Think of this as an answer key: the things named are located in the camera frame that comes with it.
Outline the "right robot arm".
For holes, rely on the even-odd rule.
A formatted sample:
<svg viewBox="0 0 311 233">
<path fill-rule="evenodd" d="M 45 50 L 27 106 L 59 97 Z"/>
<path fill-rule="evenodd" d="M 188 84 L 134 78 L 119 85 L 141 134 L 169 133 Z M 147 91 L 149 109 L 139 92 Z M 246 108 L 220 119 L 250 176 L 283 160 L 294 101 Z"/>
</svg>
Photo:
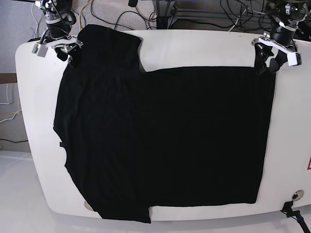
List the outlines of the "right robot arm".
<svg viewBox="0 0 311 233">
<path fill-rule="evenodd" d="M 35 6 L 42 10 L 47 28 L 35 43 L 32 53 L 45 57 L 48 48 L 52 48 L 61 61 L 67 61 L 71 67 L 77 67 L 81 61 L 83 42 L 70 34 L 76 17 L 71 10 L 71 0 L 37 0 Z"/>
</svg>

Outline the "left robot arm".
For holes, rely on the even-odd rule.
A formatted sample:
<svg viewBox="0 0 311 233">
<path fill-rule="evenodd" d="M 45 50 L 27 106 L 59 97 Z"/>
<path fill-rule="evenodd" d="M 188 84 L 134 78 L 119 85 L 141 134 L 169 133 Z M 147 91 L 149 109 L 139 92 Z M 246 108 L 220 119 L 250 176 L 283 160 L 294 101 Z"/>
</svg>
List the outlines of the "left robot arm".
<svg viewBox="0 0 311 233">
<path fill-rule="evenodd" d="M 274 0 L 274 6 L 265 14 L 273 23 L 270 32 L 255 38 L 252 45 L 255 48 L 254 69 L 262 74 L 268 68 L 270 73 L 276 73 L 287 63 L 289 66 L 302 64 L 298 53 L 294 34 L 310 12 L 306 0 Z"/>
</svg>

